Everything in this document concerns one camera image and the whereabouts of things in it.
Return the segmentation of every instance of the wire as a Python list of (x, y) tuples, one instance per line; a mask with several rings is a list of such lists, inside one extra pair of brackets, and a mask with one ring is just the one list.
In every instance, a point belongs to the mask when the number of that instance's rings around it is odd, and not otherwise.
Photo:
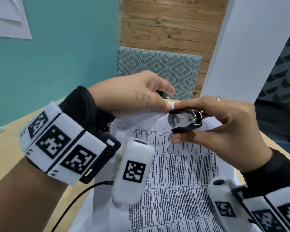
[(57, 228), (57, 226), (59, 225), (59, 223), (61, 222), (62, 218), (66, 215), (66, 213), (68, 212), (68, 210), (72, 207), (72, 205), (83, 195), (85, 194), (87, 191), (91, 190), (94, 187), (97, 186), (101, 186), (101, 185), (112, 185), (114, 183), (114, 181), (104, 181), (104, 182), (99, 182), (96, 184), (93, 184), (92, 186), (88, 187), (87, 189), (83, 190), (71, 203), (70, 205), (67, 207), (67, 209), (63, 212), (63, 214), (61, 215), (61, 217), (59, 218), (58, 222), (55, 224), (55, 226), (53, 227), (53, 229), (51, 230), (51, 232), (54, 232), (55, 229)]

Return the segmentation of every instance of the left hand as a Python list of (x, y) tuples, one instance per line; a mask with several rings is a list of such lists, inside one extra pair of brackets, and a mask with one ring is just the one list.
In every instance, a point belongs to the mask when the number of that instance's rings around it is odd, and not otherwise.
[(95, 84), (88, 90), (97, 107), (112, 113), (116, 118), (149, 109), (169, 112), (172, 106), (156, 91), (175, 94), (175, 88), (168, 81), (151, 71), (114, 77)]

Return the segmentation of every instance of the right hand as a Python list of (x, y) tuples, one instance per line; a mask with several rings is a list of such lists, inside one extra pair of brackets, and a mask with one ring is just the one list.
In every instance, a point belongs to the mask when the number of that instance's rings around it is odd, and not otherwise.
[(203, 111), (203, 119), (214, 116), (222, 125), (208, 131), (175, 134), (171, 139), (173, 144), (202, 145), (241, 172), (253, 171), (271, 158), (272, 151), (262, 139), (253, 104), (224, 98), (218, 101), (216, 97), (204, 96), (175, 102), (174, 107), (197, 108)]

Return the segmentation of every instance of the wooden table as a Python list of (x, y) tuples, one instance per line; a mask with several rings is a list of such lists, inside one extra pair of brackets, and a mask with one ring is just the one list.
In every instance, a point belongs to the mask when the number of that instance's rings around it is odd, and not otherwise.
[[(5, 126), (5, 131), (0, 133), (0, 180), (5, 174), (7, 174), (18, 161), (23, 158), (23, 153), (19, 146), (19, 130), (27, 124), (33, 117), (35, 117), (42, 109), (24, 116), (16, 121)], [(262, 137), (269, 147), (279, 150), (284, 155), (290, 159), (290, 154), (284, 149), (278, 146), (275, 142), (269, 139), (266, 135), (262, 134)], [(244, 183), (242, 175), (238, 172), (238, 177), (241, 183)], [(54, 224), (57, 222), (59, 217), (62, 215), (63, 211), (68, 207), (71, 201), (85, 188), (90, 185), (78, 182), (75, 186), (69, 186), (65, 193), (63, 194), (61, 200), (59, 201), (50, 221), (48, 222), (45, 232), (49, 232)], [(86, 199), (88, 193), (83, 195), (74, 206), (68, 211), (66, 216), (63, 218), (62, 222), (59, 224), (56, 232), (67, 232), (70, 225), (72, 224), (77, 212), (81, 208), (84, 200)]]

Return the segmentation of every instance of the patterned fabric upholstery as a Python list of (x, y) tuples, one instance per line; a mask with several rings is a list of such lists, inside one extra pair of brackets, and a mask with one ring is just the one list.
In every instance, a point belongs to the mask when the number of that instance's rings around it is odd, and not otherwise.
[(171, 99), (184, 100), (193, 95), (201, 65), (201, 56), (144, 50), (120, 46), (118, 76), (152, 71), (167, 79), (176, 89)]

